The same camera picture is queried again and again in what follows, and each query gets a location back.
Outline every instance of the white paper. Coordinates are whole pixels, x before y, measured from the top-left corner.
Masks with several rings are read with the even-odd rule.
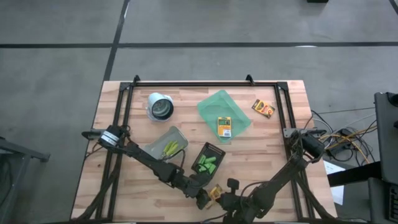
[[[330,162],[323,161],[325,164],[326,174],[332,174],[335,172],[344,171],[346,169],[341,168],[339,166],[333,165]],[[331,194],[333,196],[333,201],[339,205],[343,205],[343,197],[344,197],[344,186],[332,187]]]

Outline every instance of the yellow box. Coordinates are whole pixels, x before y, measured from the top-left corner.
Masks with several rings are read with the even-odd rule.
[[[269,105],[268,103],[266,103],[262,100],[258,100],[258,99],[256,100],[256,102],[254,102],[254,104],[251,108],[253,108],[258,113],[266,116],[267,118],[270,118],[271,115],[275,111],[275,108],[273,106]]]
[[[232,136],[232,120],[231,117],[218,117],[218,136],[220,137],[231,137]]]

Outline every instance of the clear plastic container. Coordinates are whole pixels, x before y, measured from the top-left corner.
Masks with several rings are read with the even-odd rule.
[[[229,142],[251,124],[251,120],[243,113],[225,90],[220,90],[198,103],[198,111],[222,143]],[[218,117],[231,117],[231,137],[218,136]]]
[[[183,146],[185,152],[187,151],[188,140],[175,126],[171,126],[166,133],[158,138],[158,140],[144,146],[142,150],[146,151],[146,153],[150,154],[155,159],[161,159],[163,150],[170,141],[177,141],[178,148],[180,149],[180,147]],[[180,156],[182,156],[182,153],[171,159],[179,158]]]

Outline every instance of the small yellow package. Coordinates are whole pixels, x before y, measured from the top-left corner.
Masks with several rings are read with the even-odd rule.
[[[231,117],[218,117],[217,119],[218,136],[231,137],[232,120]]]
[[[258,113],[266,116],[267,118],[270,118],[275,111],[275,108],[273,106],[259,99],[257,99],[256,102],[254,102],[251,108],[253,108]]]
[[[216,200],[219,199],[221,197],[221,194],[223,192],[223,189],[216,184],[216,187],[214,187],[210,193],[208,193],[209,197],[211,198],[211,201],[209,201],[205,208],[209,209],[211,206],[213,206],[214,204],[216,204]]]

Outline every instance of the green vegetable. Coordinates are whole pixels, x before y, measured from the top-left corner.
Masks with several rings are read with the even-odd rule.
[[[206,171],[206,167],[200,166],[199,172],[203,172],[203,171]]]
[[[204,163],[206,164],[206,163],[214,162],[214,161],[216,161],[216,157],[215,156],[205,159]]]
[[[177,141],[175,142],[175,144],[173,144],[172,146],[170,146],[170,149],[166,152],[166,156],[171,156],[175,150],[178,148],[178,143]]]
[[[167,145],[164,147],[163,152],[166,153],[166,152],[170,149],[170,146],[171,146],[172,144],[173,144],[173,141],[169,141],[169,143],[167,143]]]
[[[216,169],[216,165],[211,164],[210,168],[208,168],[209,173],[212,174],[214,172],[214,170]]]
[[[199,158],[199,164],[204,164],[205,163],[205,160],[206,160],[206,156],[205,155],[201,155],[200,156],[200,158]]]

